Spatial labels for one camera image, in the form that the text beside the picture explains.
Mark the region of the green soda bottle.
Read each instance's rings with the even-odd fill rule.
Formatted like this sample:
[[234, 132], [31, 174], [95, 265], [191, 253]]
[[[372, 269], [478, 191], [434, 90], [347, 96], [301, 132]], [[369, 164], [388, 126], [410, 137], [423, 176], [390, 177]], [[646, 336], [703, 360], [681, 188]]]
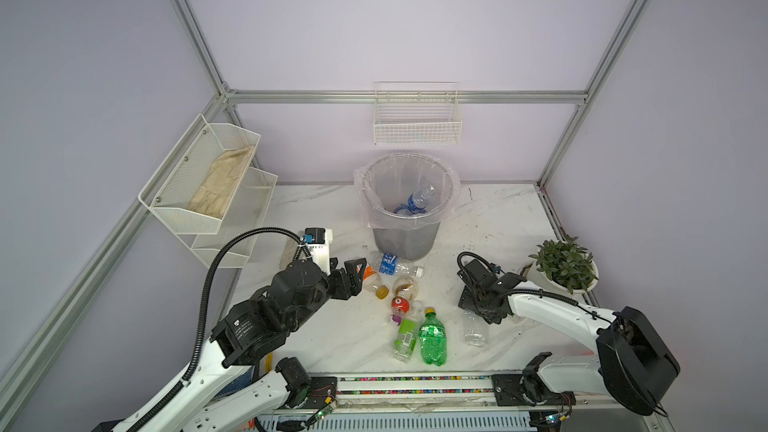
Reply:
[[447, 362], [447, 333], [443, 322], [432, 307], [425, 310], [425, 319], [419, 329], [420, 354], [427, 365], [443, 366]]

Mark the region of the green label red cap bottle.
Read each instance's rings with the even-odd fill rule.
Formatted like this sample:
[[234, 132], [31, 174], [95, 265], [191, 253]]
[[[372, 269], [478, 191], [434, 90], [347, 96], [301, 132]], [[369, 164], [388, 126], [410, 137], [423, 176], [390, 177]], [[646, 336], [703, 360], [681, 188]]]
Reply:
[[410, 309], [398, 317], [399, 328], [393, 342], [394, 357], [403, 362], [409, 362], [418, 343], [419, 329], [423, 323], [425, 306], [416, 301]]

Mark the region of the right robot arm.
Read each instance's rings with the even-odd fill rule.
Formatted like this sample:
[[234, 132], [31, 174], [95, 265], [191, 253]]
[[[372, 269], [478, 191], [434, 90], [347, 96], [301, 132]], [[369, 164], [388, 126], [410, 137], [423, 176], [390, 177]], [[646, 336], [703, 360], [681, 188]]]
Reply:
[[648, 318], [626, 306], [620, 311], [527, 286], [480, 255], [464, 251], [456, 258], [464, 284], [463, 310], [490, 325], [508, 317], [531, 319], [590, 350], [585, 356], [541, 352], [522, 369], [516, 396], [531, 406], [576, 392], [612, 397], [641, 415], [664, 415], [662, 399], [680, 374], [680, 365]]

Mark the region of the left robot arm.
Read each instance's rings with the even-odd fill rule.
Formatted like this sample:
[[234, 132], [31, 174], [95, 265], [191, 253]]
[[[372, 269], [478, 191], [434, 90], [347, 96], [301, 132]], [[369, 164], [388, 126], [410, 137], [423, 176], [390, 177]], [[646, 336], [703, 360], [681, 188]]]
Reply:
[[[233, 305], [213, 327], [207, 313], [215, 274], [226, 254], [261, 234], [279, 234], [297, 245], [293, 260], [271, 283]], [[222, 390], [263, 358], [282, 347], [330, 300], [348, 300], [363, 288], [367, 261], [339, 263], [329, 257], [329, 231], [310, 228], [303, 235], [279, 227], [258, 227], [228, 241], [213, 259], [200, 302], [190, 362], [137, 412], [121, 421], [102, 422], [99, 431], [231, 431], [258, 415], [306, 401], [311, 378], [295, 357], [245, 388]]]

